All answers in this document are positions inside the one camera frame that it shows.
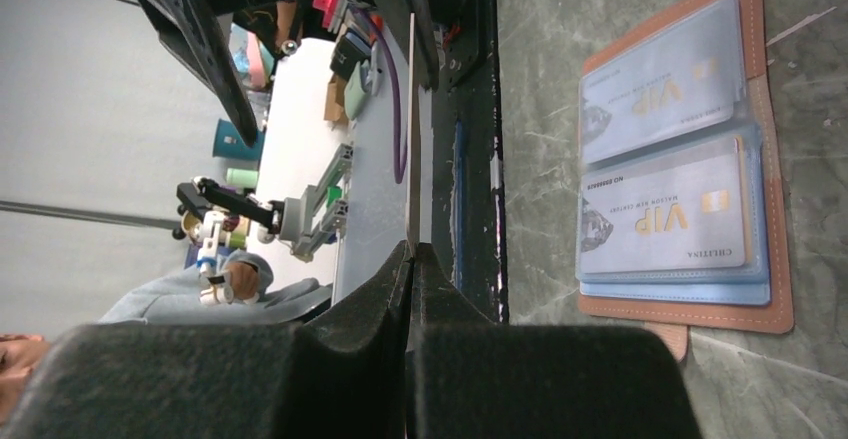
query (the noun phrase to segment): marble tabletop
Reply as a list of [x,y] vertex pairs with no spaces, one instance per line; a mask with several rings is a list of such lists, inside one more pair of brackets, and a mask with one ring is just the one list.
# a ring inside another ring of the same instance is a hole
[[[577,310],[578,80],[677,1],[499,0],[513,323],[613,322]],[[796,326],[693,328],[681,367],[707,438],[848,437],[848,0],[765,8]]]

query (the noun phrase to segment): cardboard box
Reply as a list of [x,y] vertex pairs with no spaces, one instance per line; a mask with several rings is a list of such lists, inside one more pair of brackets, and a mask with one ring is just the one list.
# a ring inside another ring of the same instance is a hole
[[347,81],[333,74],[327,84],[327,102],[324,105],[324,120],[336,124],[347,124],[347,114],[344,112],[344,90]]

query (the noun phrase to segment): white card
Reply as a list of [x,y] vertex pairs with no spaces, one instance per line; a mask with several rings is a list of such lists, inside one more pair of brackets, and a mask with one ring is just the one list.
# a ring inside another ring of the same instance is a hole
[[580,82],[591,164],[726,121],[745,94],[738,0],[717,0]]
[[584,176],[580,272],[747,263],[741,151],[741,137],[725,136]]

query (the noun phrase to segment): light green container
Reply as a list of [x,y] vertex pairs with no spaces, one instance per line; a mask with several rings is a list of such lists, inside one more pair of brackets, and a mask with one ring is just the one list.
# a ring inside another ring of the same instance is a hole
[[241,189],[256,189],[259,183],[259,171],[247,169],[227,169],[227,184]]

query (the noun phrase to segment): vip card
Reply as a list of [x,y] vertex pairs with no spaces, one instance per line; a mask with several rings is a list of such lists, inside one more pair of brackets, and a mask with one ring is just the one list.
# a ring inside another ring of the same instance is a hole
[[749,259],[742,138],[712,141],[587,175],[583,274],[738,267]]
[[730,119],[745,94],[738,0],[717,0],[580,82],[591,164]]

